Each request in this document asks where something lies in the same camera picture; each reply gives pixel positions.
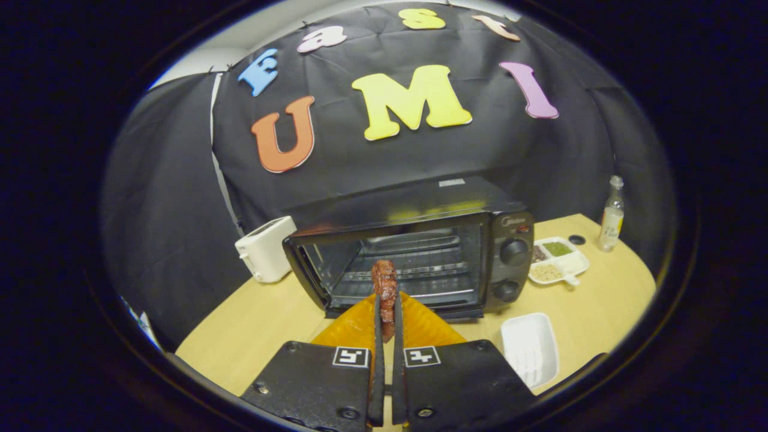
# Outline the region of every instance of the oven control panel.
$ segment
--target oven control panel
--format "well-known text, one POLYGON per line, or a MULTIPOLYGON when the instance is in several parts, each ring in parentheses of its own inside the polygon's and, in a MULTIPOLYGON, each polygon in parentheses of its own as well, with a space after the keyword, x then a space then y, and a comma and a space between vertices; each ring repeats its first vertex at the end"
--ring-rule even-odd
POLYGON ((494 215, 486 307, 511 303, 520 296, 531 266, 533 224, 533 215, 527 211, 494 215))

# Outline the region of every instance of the white rectangular dish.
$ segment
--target white rectangular dish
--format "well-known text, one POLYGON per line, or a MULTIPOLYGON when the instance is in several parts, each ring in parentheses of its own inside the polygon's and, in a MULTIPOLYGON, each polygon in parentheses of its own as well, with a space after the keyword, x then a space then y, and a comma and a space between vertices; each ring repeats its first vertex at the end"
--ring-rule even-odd
POLYGON ((560 370, 558 345, 549 317, 541 312, 502 324, 504 358, 529 389, 546 384, 560 370))

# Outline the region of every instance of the bottle label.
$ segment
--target bottle label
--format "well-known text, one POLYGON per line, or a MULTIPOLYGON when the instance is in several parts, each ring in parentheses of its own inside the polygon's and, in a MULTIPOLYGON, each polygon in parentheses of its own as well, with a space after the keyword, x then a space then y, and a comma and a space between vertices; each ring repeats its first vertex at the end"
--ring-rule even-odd
POLYGON ((603 221, 600 236, 616 240, 621 232, 621 225, 624 223, 623 212, 603 211, 603 221))

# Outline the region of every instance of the black cloth backdrop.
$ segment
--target black cloth backdrop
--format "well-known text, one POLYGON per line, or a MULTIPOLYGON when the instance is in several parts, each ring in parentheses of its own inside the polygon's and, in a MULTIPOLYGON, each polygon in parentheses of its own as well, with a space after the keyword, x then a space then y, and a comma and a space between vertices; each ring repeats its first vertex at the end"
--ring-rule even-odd
MULTIPOLYGON (((237 232, 211 164, 212 79, 182 78, 150 91, 119 137, 114 159, 120 162, 111 165, 106 179, 110 205, 104 234, 118 290, 175 344, 248 277, 234 251, 237 232)), ((400 121, 392 113, 390 118, 400 121)), ((621 175, 627 206, 621 238, 654 273, 677 223, 660 142, 616 79, 525 17, 510 22, 447 5, 358 8, 248 55, 222 77, 214 104, 214 153, 245 232, 307 204, 470 174, 525 202, 539 221, 582 213, 597 222, 610 176, 621 175), (446 26, 407 28, 398 17, 404 8, 431 9, 446 26), (504 22, 521 41, 496 35, 472 15, 504 22), (296 51, 305 35, 330 25, 343 26, 347 40, 306 54, 296 51), (238 77, 268 48, 278 50, 278 75, 253 97, 238 77), (526 114, 525 96, 501 61, 531 66, 559 118, 526 114), (423 65, 449 67, 449 81, 472 123, 432 128, 424 121, 425 107, 418 130, 400 122, 396 136, 367 141, 366 105, 352 82, 383 73, 409 87, 414 70, 423 65), (315 98, 313 153, 298 168, 268 172, 251 125, 279 113, 278 145, 289 151, 296 134, 285 107, 307 95, 315 98)))
POLYGON ((110 276, 169 351, 250 276, 214 171, 213 84, 214 75, 194 75, 150 91, 118 136, 104 180, 110 276))

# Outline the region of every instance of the yellow letter m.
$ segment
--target yellow letter m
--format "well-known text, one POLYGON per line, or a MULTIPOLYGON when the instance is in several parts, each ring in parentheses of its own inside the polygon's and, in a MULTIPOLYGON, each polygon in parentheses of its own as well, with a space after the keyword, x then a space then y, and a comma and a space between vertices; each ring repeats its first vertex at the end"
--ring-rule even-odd
POLYGON ((433 128, 466 125, 472 114, 462 108, 448 81, 450 69, 427 65, 413 72, 410 88, 405 88, 384 74, 356 79, 352 88, 362 91, 368 109, 370 126, 364 135, 369 141, 387 138, 400 132, 400 125, 389 118, 387 108, 412 130, 419 128, 424 102, 429 106, 427 124, 433 128))

